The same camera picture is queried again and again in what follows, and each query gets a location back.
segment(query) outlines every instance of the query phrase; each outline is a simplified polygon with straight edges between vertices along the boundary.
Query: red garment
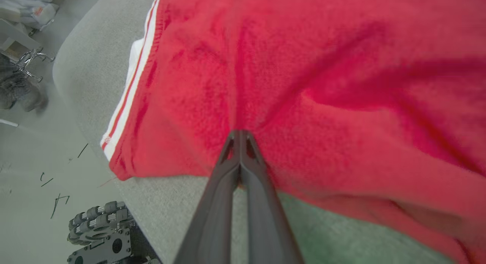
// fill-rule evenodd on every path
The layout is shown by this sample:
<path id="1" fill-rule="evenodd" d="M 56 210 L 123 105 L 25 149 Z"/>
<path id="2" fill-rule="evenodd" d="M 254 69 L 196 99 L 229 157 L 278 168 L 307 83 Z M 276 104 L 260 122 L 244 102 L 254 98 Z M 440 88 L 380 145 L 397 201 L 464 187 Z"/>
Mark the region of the red garment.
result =
<path id="1" fill-rule="evenodd" d="M 110 167 L 209 176 L 248 129 L 281 191 L 486 263 L 485 2 L 156 0 Z"/>

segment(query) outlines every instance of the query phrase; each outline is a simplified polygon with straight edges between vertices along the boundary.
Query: red fabric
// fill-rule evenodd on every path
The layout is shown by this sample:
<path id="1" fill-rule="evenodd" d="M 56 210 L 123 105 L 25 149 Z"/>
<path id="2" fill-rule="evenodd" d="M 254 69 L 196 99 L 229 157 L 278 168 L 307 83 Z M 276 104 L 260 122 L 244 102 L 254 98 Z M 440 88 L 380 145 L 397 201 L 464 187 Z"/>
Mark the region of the red fabric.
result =
<path id="1" fill-rule="evenodd" d="M 110 161 L 209 176 L 250 130 L 275 186 L 486 263 L 486 0 L 160 0 Z"/>

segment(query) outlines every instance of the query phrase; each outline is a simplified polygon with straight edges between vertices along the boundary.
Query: white stick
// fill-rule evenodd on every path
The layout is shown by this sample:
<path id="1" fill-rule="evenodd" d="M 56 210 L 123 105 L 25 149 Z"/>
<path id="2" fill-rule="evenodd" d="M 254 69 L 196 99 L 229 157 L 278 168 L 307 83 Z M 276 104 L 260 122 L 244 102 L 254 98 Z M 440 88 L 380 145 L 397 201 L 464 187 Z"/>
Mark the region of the white stick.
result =
<path id="1" fill-rule="evenodd" d="M 0 119 L 0 123 L 6 123 L 8 125 L 12 125 L 12 126 L 15 126 L 15 127 L 19 126 L 19 124 L 17 124 L 17 123 L 9 122 L 7 120 L 2 120 L 2 119 Z"/>

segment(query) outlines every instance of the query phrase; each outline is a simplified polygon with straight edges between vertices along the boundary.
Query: floor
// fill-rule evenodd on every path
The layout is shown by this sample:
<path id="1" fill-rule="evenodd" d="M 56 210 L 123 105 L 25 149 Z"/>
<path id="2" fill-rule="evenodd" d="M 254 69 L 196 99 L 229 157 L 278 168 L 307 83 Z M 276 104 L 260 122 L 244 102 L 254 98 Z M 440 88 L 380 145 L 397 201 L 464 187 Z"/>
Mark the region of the floor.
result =
<path id="1" fill-rule="evenodd" d="M 65 0 L 54 23 L 33 38 L 55 55 L 96 1 Z M 19 124 L 0 124 L 0 256 L 9 264 L 65 263 L 80 248 L 66 241 L 68 221 L 90 207 L 119 201 L 120 195 L 117 180 L 106 183 L 112 176 L 101 169 L 57 93 L 52 63 L 38 62 L 33 72 L 44 77 L 39 86 L 49 98 L 47 107 L 0 111 L 0 119 Z M 53 212 L 59 195 L 69 197 Z"/>

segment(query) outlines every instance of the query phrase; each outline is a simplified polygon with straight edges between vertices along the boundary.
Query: white striped trim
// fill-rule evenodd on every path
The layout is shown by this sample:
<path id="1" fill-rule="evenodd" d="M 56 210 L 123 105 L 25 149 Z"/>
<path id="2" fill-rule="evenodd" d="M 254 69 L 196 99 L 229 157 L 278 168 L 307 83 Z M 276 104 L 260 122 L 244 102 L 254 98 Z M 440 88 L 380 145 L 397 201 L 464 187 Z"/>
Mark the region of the white striped trim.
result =
<path id="1" fill-rule="evenodd" d="M 108 124 L 108 129 L 104 133 L 100 145 L 103 147 L 104 143 L 106 142 L 106 146 L 104 148 L 104 154 L 108 161 L 111 160 L 113 153 L 115 152 L 115 148 L 118 144 L 118 140 L 121 137 L 123 129 L 125 128 L 126 121 L 128 119 L 130 109 L 132 107 L 133 98 L 135 96 L 135 92 L 137 91 L 137 87 L 139 85 L 139 80 L 142 72 L 144 71 L 145 64 L 147 63 L 147 59 L 149 57 L 151 46 L 153 44 L 153 36 L 155 34 L 155 23 L 157 17 L 157 8 L 158 8 L 159 0 L 155 0 L 152 3 L 151 9 L 147 14 L 147 18 L 145 20 L 145 35 L 144 39 L 140 39 L 135 41 L 132 44 L 132 48 L 130 51 L 130 58 L 129 58 L 129 65 L 128 65 L 128 73 L 127 78 L 125 81 L 125 90 L 121 95 L 120 102 L 118 103 L 115 112 L 111 116 L 111 120 Z M 126 98 L 125 107 L 122 109 L 123 102 Z M 115 120 L 118 114 L 121 113 L 120 118 L 118 119 L 117 125 L 115 125 Z"/>

